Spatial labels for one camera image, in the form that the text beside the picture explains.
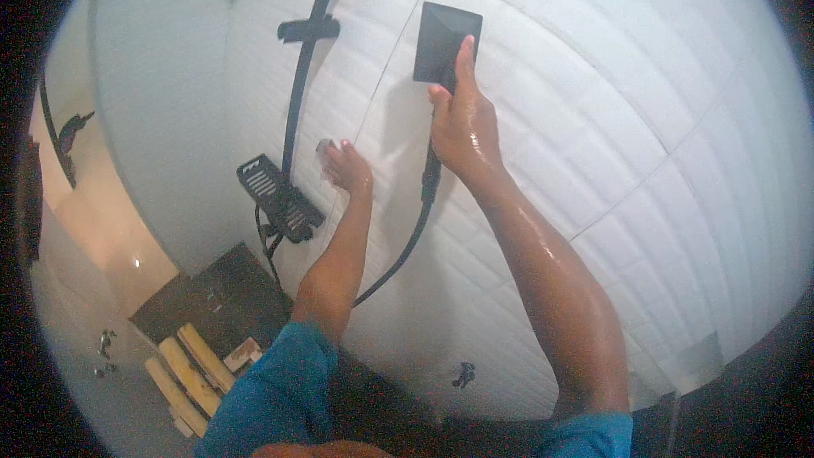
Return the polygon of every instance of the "shirt sleeve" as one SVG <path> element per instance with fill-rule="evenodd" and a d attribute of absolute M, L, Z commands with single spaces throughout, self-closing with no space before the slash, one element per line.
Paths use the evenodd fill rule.
<path fill-rule="evenodd" d="M 195 456 L 249 456 L 270 443 L 326 442 L 328 379 L 336 363 L 336 348 L 316 327 L 286 324 L 223 397 Z"/>
<path fill-rule="evenodd" d="M 554 422 L 535 456 L 629 458 L 633 419 L 626 412 L 580 414 Z"/>

